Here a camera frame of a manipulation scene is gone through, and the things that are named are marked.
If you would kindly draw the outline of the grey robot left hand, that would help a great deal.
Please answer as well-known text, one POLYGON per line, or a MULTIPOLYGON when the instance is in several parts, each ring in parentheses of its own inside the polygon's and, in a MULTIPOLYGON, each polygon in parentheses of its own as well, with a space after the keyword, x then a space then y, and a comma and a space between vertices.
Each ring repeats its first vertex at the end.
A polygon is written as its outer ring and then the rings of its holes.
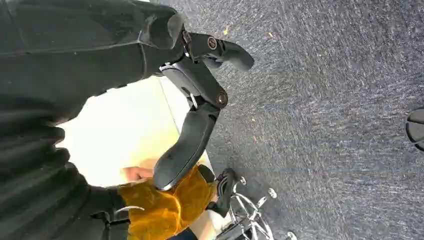
POLYGON ((248 71, 236 43, 188 32, 172 7, 140 0, 0 3, 0 237, 167 240, 205 210, 225 216, 235 173, 199 165, 228 95, 210 72, 248 71), (190 109, 151 177, 100 187, 69 161, 60 124, 111 89, 165 76, 190 109))

